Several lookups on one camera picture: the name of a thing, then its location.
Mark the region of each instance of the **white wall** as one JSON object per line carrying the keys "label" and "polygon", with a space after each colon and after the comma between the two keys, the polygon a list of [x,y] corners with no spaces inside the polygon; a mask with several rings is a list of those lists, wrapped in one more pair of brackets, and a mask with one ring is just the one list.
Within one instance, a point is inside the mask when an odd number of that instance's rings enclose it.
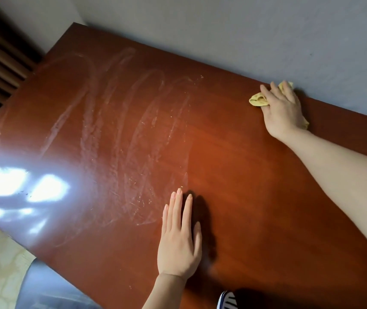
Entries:
{"label": "white wall", "polygon": [[73,22],[85,24],[71,0],[0,0],[0,14],[43,54]]}
{"label": "white wall", "polygon": [[0,0],[47,51],[77,21],[367,114],[367,0]]}

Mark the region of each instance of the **striped shoe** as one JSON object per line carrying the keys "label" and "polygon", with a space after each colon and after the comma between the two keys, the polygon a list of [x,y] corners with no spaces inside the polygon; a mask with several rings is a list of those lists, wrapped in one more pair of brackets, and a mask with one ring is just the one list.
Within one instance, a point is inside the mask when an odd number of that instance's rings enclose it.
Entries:
{"label": "striped shoe", "polygon": [[217,309],[238,309],[234,293],[224,291],[219,297]]}

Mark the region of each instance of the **hand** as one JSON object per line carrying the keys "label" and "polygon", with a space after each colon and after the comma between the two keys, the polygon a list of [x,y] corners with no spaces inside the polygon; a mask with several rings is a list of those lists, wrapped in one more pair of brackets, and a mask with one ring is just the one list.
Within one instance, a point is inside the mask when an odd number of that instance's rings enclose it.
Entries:
{"label": "hand", "polygon": [[158,248],[159,274],[190,278],[202,257],[202,233],[199,222],[191,233],[192,195],[186,199],[182,215],[182,190],[173,192],[169,205],[165,205],[162,216],[162,235]]}
{"label": "hand", "polygon": [[285,95],[274,82],[271,82],[271,91],[261,85],[261,92],[269,103],[269,106],[261,107],[266,129],[280,141],[291,131],[305,129],[298,97],[286,81],[282,85]]}

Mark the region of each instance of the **table top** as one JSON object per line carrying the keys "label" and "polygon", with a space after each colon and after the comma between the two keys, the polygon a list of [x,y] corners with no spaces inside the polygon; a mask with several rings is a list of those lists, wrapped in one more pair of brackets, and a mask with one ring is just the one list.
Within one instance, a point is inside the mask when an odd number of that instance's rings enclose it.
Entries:
{"label": "table top", "polygon": [[[204,238],[182,308],[240,288],[367,307],[367,240],[267,133],[259,84],[73,24],[0,109],[0,228],[104,308],[138,309],[182,187]],[[367,116],[302,103],[313,133],[367,154]]]}

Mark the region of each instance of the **yellow cloth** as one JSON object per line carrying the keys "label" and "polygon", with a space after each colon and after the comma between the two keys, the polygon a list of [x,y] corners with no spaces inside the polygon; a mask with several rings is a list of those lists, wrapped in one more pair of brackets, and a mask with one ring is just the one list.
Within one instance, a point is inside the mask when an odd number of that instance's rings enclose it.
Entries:
{"label": "yellow cloth", "polygon": [[[288,82],[288,84],[291,88],[294,87],[294,83]],[[282,83],[280,83],[278,85],[278,88],[280,89],[281,93],[285,95],[284,87],[282,86]],[[259,106],[259,107],[268,105],[268,101],[266,100],[266,98],[264,97],[262,92],[259,92],[255,95],[251,96],[251,98],[249,99],[249,103],[253,106]],[[305,127],[305,129],[308,129],[309,124],[310,123],[308,122],[308,120],[306,120],[305,117],[304,117],[304,127]]]}

